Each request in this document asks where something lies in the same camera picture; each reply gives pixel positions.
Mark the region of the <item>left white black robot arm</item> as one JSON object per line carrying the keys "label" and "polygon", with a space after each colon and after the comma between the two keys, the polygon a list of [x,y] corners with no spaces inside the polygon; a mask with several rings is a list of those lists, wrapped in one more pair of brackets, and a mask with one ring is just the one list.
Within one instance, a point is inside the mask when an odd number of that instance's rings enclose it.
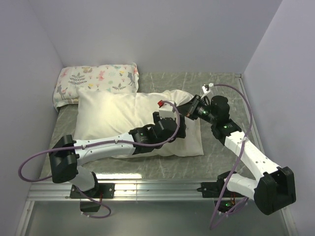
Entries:
{"label": "left white black robot arm", "polygon": [[53,183],[70,182],[88,198],[99,192],[96,174],[84,164],[118,155],[136,156],[151,153],[166,143],[186,137],[183,115],[179,118],[161,118],[153,113],[154,122],[112,138],[74,140],[71,135],[61,137],[49,154]]}

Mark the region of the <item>white pillow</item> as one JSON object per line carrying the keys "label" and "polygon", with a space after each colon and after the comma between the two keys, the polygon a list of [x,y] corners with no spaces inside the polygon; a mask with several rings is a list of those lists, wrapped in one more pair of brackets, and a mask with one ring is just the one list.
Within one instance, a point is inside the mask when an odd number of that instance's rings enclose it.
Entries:
{"label": "white pillow", "polygon": [[[179,89],[166,90],[159,93],[161,100],[171,100],[177,105],[183,105],[189,102],[193,95]],[[164,144],[160,149],[155,149],[155,153],[160,156],[198,156],[203,155],[203,147],[201,141],[200,121],[185,118],[186,137],[184,139],[177,138],[172,143]]]}

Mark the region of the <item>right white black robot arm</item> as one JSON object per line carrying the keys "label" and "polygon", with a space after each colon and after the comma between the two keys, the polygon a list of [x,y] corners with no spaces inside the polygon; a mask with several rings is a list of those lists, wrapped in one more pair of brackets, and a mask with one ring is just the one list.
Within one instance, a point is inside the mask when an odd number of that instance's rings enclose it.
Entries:
{"label": "right white black robot arm", "polygon": [[180,114],[189,119],[202,119],[211,124],[214,137],[236,155],[250,170],[254,179],[233,172],[217,177],[216,183],[201,183],[199,192],[204,198],[247,197],[258,209],[270,215],[296,202],[294,173],[289,167],[280,167],[264,155],[242,129],[230,118],[230,106],[223,96],[212,99],[199,95],[178,106]]}

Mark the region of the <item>cream satin pillowcase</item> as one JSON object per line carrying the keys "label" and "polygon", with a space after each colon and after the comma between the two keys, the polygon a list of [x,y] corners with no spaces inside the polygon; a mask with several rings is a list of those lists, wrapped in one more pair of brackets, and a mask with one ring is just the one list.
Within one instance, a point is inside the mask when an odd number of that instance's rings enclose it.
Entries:
{"label": "cream satin pillowcase", "polygon": [[[159,93],[111,93],[80,88],[74,139],[110,138],[153,123]],[[156,156],[151,153],[138,157]]]}

